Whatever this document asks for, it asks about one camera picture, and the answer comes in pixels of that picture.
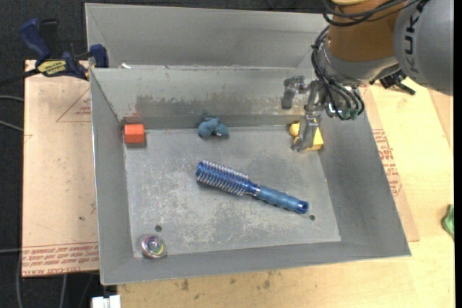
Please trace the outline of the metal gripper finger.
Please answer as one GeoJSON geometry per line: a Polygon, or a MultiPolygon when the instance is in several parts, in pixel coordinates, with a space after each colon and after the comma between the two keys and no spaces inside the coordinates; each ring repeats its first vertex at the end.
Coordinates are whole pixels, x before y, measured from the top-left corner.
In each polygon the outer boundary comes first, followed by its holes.
{"type": "Polygon", "coordinates": [[[296,94],[305,93],[307,84],[304,76],[293,76],[284,80],[284,94],[282,97],[282,109],[289,110],[292,107],[296,94]]]}
{"type": "Polygon", "coordinates": [[[293,151],[316,151],[320,148],[320,128],[316,118],[305,116],[300,121],[292,123],[291,136],[293,151]]]}

